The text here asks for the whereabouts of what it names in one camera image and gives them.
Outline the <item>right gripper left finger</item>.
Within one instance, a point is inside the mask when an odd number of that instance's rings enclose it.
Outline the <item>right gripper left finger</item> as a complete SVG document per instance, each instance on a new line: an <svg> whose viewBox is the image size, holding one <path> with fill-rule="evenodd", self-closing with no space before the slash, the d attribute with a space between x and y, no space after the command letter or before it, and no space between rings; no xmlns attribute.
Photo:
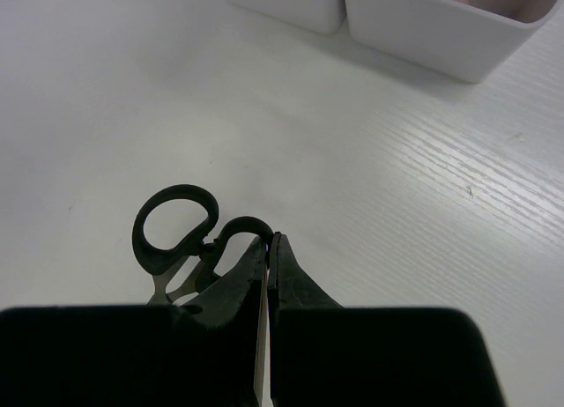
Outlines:
<svg viewBox="0 0 564 407"><path fill-rule="evenodd" d="M4 406L257 406L267 247L183 306L1 313Z"/></svg>

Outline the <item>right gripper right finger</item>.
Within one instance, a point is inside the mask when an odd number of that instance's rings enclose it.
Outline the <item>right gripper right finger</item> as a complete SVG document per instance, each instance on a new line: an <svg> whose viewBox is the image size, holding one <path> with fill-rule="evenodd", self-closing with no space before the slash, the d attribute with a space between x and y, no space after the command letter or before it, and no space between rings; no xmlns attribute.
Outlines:
<svg viewBox="0 0 564 407"><path fill-rule="evenodd" d="M277 406L502 406L482 334L449 307L343 307L269 253L271 400Z"/></svg>

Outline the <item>black handled scissors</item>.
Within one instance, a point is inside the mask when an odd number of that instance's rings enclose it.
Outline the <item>black handled scissors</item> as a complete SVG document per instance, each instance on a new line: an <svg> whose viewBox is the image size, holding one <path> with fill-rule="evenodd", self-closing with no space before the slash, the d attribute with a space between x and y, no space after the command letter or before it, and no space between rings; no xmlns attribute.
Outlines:
<svg viewBox="0 0 564 407"><path fill-rule="evenodd" d="M145 237L145 222L150 213L162 204L174 200L186 200L199 204L207 216L178 244L172 248L156 248ZM145 272L152 276L154 291L150 305L171 305L179 298L201 293L220 279L215 272L229 240L238 233L254 234L263 245L269 246L273 238L270 226L259 218L242 216L228 221L212 242L204 239L219 220L219 205L216 198L206 189L190 184L174 185L150 197L139 210L134 221L131 242L134 256ZM199 261L182 284L172 292L167 286L180 268L192 256Z"/></svg>

